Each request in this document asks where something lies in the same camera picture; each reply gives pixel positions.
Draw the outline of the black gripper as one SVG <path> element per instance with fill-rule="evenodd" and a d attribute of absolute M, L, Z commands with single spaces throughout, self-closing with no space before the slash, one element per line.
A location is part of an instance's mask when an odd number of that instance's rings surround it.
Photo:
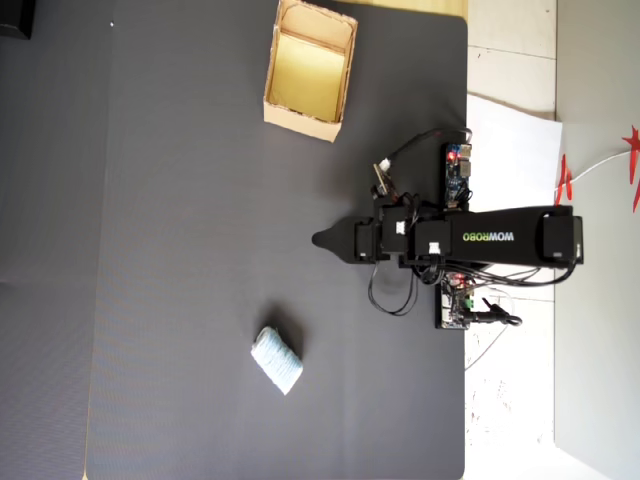
<path fill-rule="evenodd" d="M 343 217 L 331 227 L 314 233 L 313 245 L 344 263 L 374 264 L 408 252 L 412 221 L 408 206 L 380 204 L 374 208 L 373 217 L 356 220 L 356 217 Z M 353 236 L 354 229 L 355 254 L 353 246 L 342 242 Z"/>

